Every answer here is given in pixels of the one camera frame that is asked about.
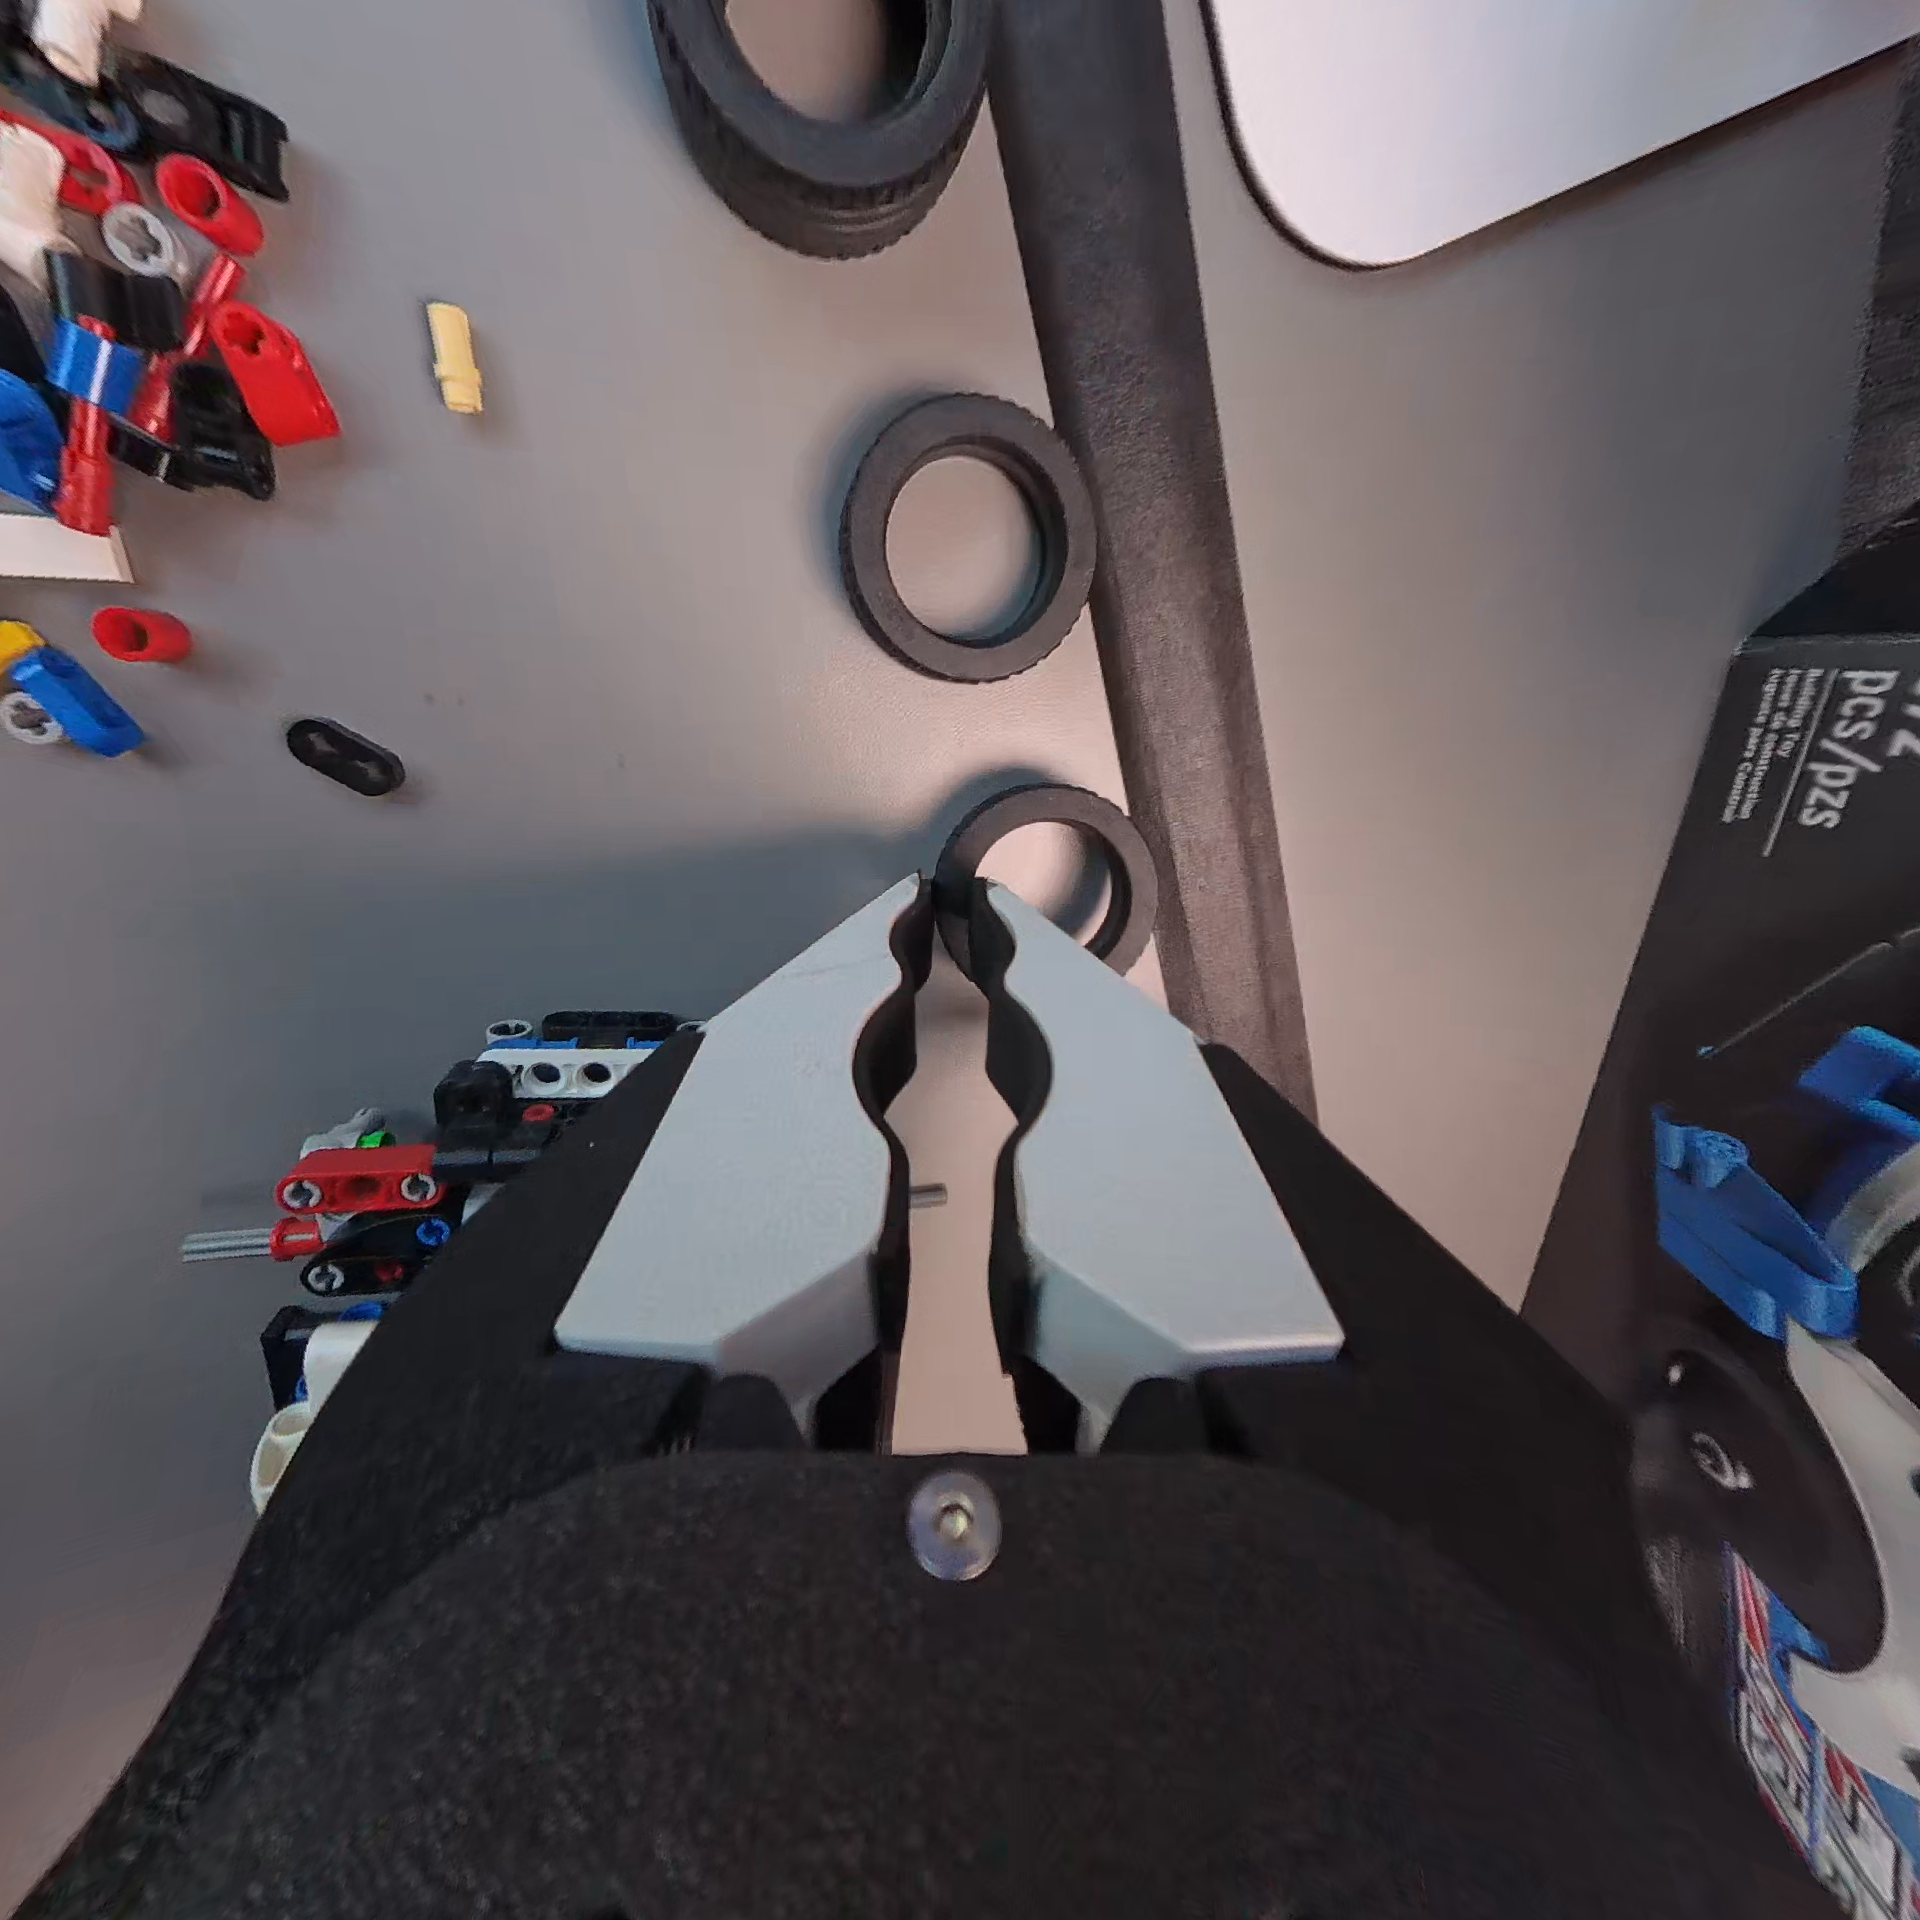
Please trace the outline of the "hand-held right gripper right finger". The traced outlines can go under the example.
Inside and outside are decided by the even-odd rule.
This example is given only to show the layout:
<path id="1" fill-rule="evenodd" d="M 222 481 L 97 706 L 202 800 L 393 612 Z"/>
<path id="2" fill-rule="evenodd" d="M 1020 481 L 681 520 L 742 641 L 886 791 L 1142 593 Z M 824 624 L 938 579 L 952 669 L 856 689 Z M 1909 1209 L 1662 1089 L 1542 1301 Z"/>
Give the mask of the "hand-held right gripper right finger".
<path id="1" fill-rule="evenodd" d="M 993 881 L 970 889 L 993 1163 L 989 1312 L 1029 1455 L 1097 1450 L 1142 1383 L 1345 1337 L 1193 1032 Z"/>

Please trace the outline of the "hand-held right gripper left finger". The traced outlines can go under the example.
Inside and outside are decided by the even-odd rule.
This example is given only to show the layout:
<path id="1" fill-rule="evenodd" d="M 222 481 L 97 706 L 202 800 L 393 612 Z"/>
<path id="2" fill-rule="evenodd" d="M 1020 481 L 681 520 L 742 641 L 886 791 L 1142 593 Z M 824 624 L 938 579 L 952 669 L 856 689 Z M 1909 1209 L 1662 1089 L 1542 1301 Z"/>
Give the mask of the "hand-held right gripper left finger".
<path id="1" fill-rule="evenodd" d="M 550 1183 L 550 1386 L 648 1450 L 879 1455 L 929 898 L 912 873 L 672 1040 Z"/>

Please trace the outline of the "black rubber lego tyre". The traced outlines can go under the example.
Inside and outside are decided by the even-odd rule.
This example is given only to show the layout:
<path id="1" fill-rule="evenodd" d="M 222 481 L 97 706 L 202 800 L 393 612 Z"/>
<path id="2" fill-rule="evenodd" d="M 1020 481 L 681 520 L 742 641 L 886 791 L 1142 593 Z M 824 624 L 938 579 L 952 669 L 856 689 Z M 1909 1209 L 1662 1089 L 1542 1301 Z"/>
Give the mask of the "black rubber lego tyre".
<path id="1" fill-rule="evenodd" d="M 973 805 L 949 833 L 932 873 L 932 912 L 949 959 L 965 978 L 970 962 L 970 898 L 981 865 L 996 844 L 1029 825 L 1062 825 L 1088 839 L 1108 868 L 1108 911 L 1086 952 L 1127 977 L 1150 946 L 1160 879 L 1144 837 L 1110 800 L 1077 785 L 1015 785 Z"/>
<path id="2" fill-rule="evenodd" d="M 1020 495 L 1039 540 L 1039 576 L 1021 610 L 981 641 L 946 636 L 904 602 L 889 562 L 889 525 L 922 469 L 969 459 Z M 860 458 L 836 531 L 836 557 L 861 628 L 932 682 L 996 683 L 1046 661 L 1088 610 L 1097 576 L 1097 517 L 1088 481 L 1060 434 L 1021 405 L 988 393 L 912 403 Z"/>
<path id="3" fill-rule="evenodd" d="M 775 93 L 728 7 L 652 2 L 662 93 L 687 155 L 734 216 L 781 249 L 872 257 L 918 229 L 988 97 L 993 4 L 882 4 L 877 103 L 836 121 Z"/>

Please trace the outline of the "lego race car model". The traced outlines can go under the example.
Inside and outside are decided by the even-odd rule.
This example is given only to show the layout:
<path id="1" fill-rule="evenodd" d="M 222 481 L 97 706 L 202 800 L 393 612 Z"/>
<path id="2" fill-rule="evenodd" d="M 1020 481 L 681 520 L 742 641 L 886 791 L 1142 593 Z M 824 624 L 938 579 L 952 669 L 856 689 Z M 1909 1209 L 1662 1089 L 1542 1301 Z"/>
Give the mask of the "lego race car model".
<path id="1" fill-rule="evenodd" d="M 272 1259 L 304 1293 L 258 1340 L 274 1403 L 248 1463 L 258 1515 L 373 1323 L 590 1106 L 702 1028 L 657 1010 L 494 1021 L 481 1049 L 433 1085 L 428 1139 L 400 1141 L 382 1109 L 358 1109 L 301 1141 L 272 1188 L 269 1226 L 182 1236 L 188 1265 Z"/>

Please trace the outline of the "black oval lego connector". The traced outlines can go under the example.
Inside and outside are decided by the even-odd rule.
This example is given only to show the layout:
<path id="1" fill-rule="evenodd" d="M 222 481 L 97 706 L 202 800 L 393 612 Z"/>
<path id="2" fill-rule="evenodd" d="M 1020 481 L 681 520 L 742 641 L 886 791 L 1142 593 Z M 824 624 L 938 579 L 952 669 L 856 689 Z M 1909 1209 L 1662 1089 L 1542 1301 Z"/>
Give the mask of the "black oval lego connector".
<path id="1" fill-rule="evenodd" d="M 284 730 L 284 744 L 305 770 L 360 800 L 386 800 L 405 787 L 400 756 L 345 725 L 321 716 L 298 716 Z"/>

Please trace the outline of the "black lego set box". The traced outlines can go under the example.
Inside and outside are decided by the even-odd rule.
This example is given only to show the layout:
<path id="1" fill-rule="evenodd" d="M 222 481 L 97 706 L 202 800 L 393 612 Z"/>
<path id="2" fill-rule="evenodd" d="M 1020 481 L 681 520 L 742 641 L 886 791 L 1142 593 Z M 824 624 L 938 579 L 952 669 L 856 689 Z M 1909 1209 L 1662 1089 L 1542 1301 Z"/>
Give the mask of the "black lego set box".
<path id="1" fill-rule="evenodd" d="M 1658 1612 L 1839 1916 L 1914 1916 L 1918 531 L 1735 653 L 1525 1316 L 1620 1413 Z"/>

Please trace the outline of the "pile of mixed lego pieces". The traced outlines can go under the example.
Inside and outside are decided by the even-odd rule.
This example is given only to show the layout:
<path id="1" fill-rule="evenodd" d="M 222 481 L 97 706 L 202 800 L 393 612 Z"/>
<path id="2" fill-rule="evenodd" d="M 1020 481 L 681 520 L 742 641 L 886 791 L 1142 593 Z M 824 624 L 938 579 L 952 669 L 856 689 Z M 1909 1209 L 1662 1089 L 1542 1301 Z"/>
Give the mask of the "pile of mixed lego pieces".
<path id="1" fill-rule="evenodd" d="M 120 485 L 272 501 L 341 420 L 248 299 L 281 117 L 127 39 L 144 4 L 1 4 L 5 591 L 133 585 Z"/>

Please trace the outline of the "black table strip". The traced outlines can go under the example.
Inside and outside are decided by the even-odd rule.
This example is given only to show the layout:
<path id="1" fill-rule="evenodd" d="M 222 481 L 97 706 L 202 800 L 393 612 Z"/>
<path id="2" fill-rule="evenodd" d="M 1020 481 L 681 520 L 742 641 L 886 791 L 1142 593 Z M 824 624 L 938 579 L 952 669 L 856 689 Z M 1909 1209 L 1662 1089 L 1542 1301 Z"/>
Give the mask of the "black table strip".
<path id="1" fill-rule="evenodd" d="M 989 101 L 1167 1008 L 1314 1121 L 1162 7 L 996 4 Z"/>

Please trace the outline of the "white book stand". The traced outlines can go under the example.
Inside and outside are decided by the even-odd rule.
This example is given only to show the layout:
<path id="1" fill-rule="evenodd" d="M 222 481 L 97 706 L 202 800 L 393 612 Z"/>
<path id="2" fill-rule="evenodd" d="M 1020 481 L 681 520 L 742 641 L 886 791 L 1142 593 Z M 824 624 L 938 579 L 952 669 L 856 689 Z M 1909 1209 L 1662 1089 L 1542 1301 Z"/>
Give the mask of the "white book stand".
<path id="1" fill-rule="evenodd" d="M 1914 2 L 1206 2 L 1271 221 L 1382 271 L 1906 45 Z"/>

